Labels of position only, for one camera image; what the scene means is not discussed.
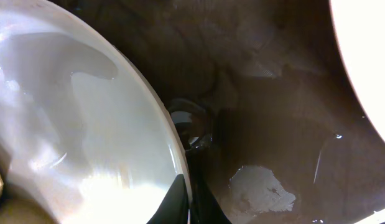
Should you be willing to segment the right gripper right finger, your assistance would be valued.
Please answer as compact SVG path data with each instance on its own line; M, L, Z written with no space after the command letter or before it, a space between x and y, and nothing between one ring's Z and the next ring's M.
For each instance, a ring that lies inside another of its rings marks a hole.
M188 153L188 168L192 188L191 223L231 224L203 178L197 152Z

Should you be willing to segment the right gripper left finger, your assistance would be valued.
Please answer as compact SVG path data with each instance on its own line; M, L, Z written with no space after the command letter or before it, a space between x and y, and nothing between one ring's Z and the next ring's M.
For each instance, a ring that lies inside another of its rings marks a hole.
M182 174L179 174L147 224L187 224L188 209L189 202L185 179Z

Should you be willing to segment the green yellow sponge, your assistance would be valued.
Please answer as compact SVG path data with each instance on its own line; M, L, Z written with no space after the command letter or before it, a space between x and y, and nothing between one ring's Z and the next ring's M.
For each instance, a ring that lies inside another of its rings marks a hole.
M30 200L8 196L0 173L0 224L54 224L53 218Z

